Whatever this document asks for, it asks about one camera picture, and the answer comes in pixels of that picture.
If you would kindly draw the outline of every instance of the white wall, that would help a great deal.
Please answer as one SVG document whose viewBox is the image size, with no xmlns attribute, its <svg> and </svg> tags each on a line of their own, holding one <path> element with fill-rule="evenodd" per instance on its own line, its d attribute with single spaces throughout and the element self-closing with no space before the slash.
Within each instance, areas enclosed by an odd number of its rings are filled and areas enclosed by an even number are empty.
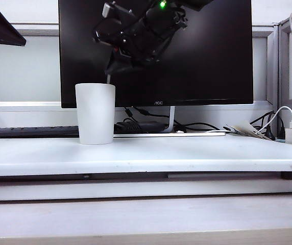
<svg viewBox="0 0 292 245">
<path fill-rule="evenodd" d="M 253 23 L 279 23 L 292 12 L 292 0 L 252 0 Z"/>
<path fill-rule="evenodd" d="M 273 23 L 292 12 L 292 0 L 252 0 L 253 23 Z M 11 22 L 58 22 L 58 0 L 0 0 Z"/>
<path fill-rule="evenodd" d="M 0 101 L 60 101 L 58 37 L 0 45 Z"/>
</svg>

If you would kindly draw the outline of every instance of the keyboard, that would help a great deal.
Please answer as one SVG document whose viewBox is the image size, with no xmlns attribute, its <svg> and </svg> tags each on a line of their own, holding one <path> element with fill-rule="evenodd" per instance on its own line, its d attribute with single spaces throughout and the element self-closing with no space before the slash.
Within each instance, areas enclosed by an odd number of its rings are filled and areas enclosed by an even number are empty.
<svg viewBox="0 0 292 245">
<path fill-rule="evenodd" d="M 160 122 L 118 122 L 114 134 L 159 133 L 166 128 Z M 78 126 L 0 128 L 0 138 L 79 138 Z"/>
<path fill-rule="evenodd" d="M 78 126 L 0 128 L 0 138 L 78 138 Z"/>
</svg>

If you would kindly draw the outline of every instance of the robotic arm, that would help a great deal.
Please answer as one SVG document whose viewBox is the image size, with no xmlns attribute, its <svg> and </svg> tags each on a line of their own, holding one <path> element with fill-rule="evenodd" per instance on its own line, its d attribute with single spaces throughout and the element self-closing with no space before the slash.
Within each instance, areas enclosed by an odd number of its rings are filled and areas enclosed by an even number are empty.
<svg viewBox="0 0 292 245">
<path fill-rule="evenodd" d="M 93 29 L 95 42 L 113 47 L 105 74 L 143 69 L 159 62 L 161 55 L 179 29 L 187 28 L 183 7 L 200 11 L 213 0 L 150 0 L 148 7 L 136 16 L 132 10 L 119 6 L 115 1 L 105 3 L 102 21 Z M 110 20 L 116 31 L 108 34 L 99 28 Z"/>
</svg>

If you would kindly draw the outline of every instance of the black cable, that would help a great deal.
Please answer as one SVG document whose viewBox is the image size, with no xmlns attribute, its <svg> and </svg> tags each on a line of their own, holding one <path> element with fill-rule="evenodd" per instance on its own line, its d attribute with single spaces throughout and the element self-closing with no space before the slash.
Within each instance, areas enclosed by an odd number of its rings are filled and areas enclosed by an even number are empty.
<svg viewBox="0 0 292 245">
<path fill-rule="evenodd" d="M 263 128 L 264 126 L 264 119 L 265 119 L 265 116 L 262 118 L 262 122 L 260 123 L 260 127 Z"/>
<path fill-rule="evenodd" d="M 138 121 L 133 117 L 132 112 L 127 107 L 124 107 L 124 109 L 125 109 L 125 112 L 126 112 L 127 116 L 129 118 L 131 118 L 131 121 L 134 121 L 135 123 L 137 123 Z"/>
<path fill-rule="evenodd" d="M 261 116 L 261 117 L 255 119 L 255 120 L 253 120 L 250 124 L 254 124 L 254 123 L 256 123 L 257 121 L 261 120 L 262 118 L 266 117 L 267 115 L 269 115 L 269 114 L 272 113 L 272 112 L 274 112 L 274 111 L 270 111 L 270 112 L 264 114 L 263 116 Z"/>
<path fill-rule="evenodd" d="M 220 130 L 219 128 L 217 128 L 216 126 L 213 126 L 213 125 L 211 125 L 211 124 L 207 124 L 207 123 L 205 123 L 205 122 L 193 122 L 193 123 L 191 123 L 191 124 L 180 124 L 180 126 L 193 126 L 193 125 L 204 125 L 204 126 L 208 126 L 208 127 L 211 127 L 211 128 L 213 128 L 213 129 L 215 129 L 215 130 Z"/>
<path fill-rule="evenodd" d="M 147 110 L 144 110 L 144 109 L 140 109 L 140 108 L 137 108 L 137 107 L 133 107 L 135 110 L 137 110 L 140 114 L 144 115 L 144 116 L 153 116 L 153 117 L 164 117 L 164 118 L 170 118 L 170 116 L 167 116 L 167 115 L 158 115 L 158 114 L 153 114 L 153 113 L 150 113 L 149 111 Z M 181 126 L 181 127 L 184 127 L 186 129 L 189 129 L 189 130 L 192 130 L 192 131 L 205 131 L 205 129 L 195 129 L 195 128 L 190 128 L 190 127 L 187 127 L 187 126 L 192 126 L 192 125 L 204 125 L 204 126 L 208 126 L 208 127 L 211 127 L 215 130 L 220 130 L 219 128 L 217 128 L 216 126 L 213 126 L 211 124 L 207 124 L 205 122 L 194 122 L 194 123 L 191 123 L 191 124 L 181 124 L 179 123 L 177 120 L 174 120 L 174 122 L 178 125 L 178 126 Z"/>
<path fill-rule="evenodd" d="M 133 119 L 129 118 L 129 117 L 125 118 L 123 122 L 125 123 L 125 122 L 128 121 L 128 120 L 129 120 L 129 121 L 132 121 L 132 122 L 135 123 L 135 121 L 134 121 Z"/>
<path fill-rule="evenodd" d="M 267 122 L 271 121 L 271 117 L 272 117 L 272 115 L 275 115 L 275 112 L 272 112 L 272 113 L 269 115 L 269 117 L 268 117 L 268 119 L 267 119 Z M 281 121 L 281 126 L 284 127 L 284 122 L 283 122 L 282 118 L 281 118 L 279 115 L 278 115 L 277 117 L 278 117 L 278 119 Z"/>
</svg>

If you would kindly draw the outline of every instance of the green led light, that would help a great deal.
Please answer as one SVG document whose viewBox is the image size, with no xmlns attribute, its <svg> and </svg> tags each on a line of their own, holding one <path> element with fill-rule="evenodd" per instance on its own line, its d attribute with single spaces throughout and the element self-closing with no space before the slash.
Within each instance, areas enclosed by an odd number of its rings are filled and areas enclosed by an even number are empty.
<svg viewBox="0 0 292 245">
<path fill-rule="evenodd" d="M 164 9 L 165 6 L 166 6 L 166 1 L 161 1 L 161 2 L 160 2 L 160 7 L 161 7 L 161 9 Z"/>
</svg>

